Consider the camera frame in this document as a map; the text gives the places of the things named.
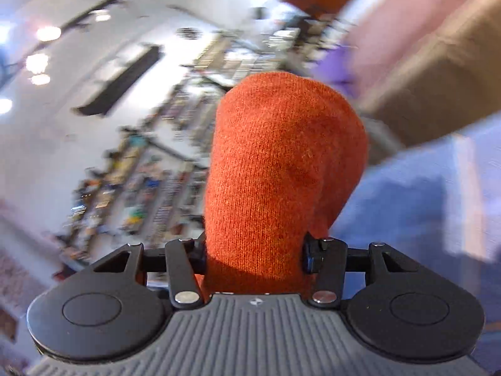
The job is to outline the purple folded garment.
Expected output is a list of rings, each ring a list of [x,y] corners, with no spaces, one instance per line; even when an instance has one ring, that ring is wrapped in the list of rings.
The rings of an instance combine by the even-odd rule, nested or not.
[[[352,48],[339,45],[312,68],[312,78],[332,87],[349,99],[358,97],[357,78],[351,70]]]

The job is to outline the tan mauve bed cover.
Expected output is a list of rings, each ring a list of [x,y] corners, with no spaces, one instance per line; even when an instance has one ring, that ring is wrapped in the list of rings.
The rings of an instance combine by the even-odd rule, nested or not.
[[[405,147],[500,111],[500,0],[382,0],[347,42],[356,108]]]

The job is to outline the orange knit sweater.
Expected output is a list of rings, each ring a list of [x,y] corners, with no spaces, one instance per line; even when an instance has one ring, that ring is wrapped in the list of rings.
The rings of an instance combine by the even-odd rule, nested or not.
[[[307,234],[324,238],[368,159],[364,125],[332,88],[246,77],[217,108],[205,190],[205,295],[306,294]]]

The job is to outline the wall display rack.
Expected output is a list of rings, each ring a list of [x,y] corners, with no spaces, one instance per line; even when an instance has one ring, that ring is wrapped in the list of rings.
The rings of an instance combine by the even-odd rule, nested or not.
[[[289,67],[298,28],[285,28],[253,48],[227,32],[187,65],[167,98],[136,127],[120,127],[105,168],[89,168],[74,192],[70,223],[58,237],[63,280],[123,243],[159,246],[203,225],[201,205],[217,107],[249,75]]]

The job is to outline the blue checked bed sheet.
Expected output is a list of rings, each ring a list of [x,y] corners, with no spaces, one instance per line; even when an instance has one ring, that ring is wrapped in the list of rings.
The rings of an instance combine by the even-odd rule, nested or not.
[[[500,116],[369,168],[329,230],[381,241],[470,291],[486,327],[474,357],[500,367]]]

